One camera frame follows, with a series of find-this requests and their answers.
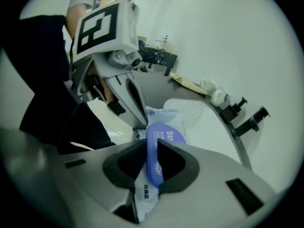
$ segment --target white cup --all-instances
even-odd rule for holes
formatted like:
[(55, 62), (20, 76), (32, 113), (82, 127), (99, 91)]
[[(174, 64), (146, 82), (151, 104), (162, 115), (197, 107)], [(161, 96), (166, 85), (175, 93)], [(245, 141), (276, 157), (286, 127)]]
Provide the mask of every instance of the white cup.
[(205, 79), (201, 80), (200, 87), (202, 90), (206, 91), (209, 95), (212, 95), (217, 89), (215, 83)]

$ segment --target robotic arm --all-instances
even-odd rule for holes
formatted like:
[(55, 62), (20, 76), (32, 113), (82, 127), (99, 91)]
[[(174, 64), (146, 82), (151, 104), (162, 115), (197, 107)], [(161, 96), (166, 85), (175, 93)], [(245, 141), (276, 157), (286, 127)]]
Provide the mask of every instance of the robotic arm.
[(112, 2), (81, 18), (71, 54), (74, 99), (81, 103), (98, 97), (106, 102), (99, 80), (89, 75), (95, 65), (115, 96), (114, 102), (106, 102), (108, 109), (133, 128), (146, 127), (143, 96), (132, 73), (142, 61), (137, 51), (136, 21), (129, 1)]

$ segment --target white bottle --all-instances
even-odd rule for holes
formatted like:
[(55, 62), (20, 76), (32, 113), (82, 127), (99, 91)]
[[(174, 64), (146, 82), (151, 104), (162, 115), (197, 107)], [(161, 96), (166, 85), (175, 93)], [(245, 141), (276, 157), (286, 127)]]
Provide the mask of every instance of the white bottle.
[(229, 95), (221, 87), (218, 88), (211, 97), (211, 103), (215, 106), (220, 106), (229, 99)]

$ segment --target dark pants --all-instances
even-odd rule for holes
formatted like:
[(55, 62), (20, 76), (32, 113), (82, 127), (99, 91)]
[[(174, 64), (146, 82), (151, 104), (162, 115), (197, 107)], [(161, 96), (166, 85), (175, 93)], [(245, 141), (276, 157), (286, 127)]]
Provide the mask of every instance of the dark pants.
[(56, 146), (60, 154), (84, 150), (70, 142), (93, 149), (108, 147), (111, 140), (102, 123), (87, 104), (77, 104), (63, 84), (69, 70), (64, 21), (64, 16), (18, 21), (15, 32), (5, 41), (13, 66), (35, 93), (20, 129)]

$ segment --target table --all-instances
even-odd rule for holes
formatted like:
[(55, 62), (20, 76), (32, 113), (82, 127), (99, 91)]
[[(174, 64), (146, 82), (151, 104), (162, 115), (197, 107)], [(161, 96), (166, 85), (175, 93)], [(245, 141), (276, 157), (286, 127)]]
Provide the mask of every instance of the table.
[(149, 68), (151, 68), (152, 64), (167, 67), (165, 76), (169, 75), (177, 59), (175, 54), (151, 47), (140, 46), (138, 52), (142, 56), (143, 62), (149, 63)]

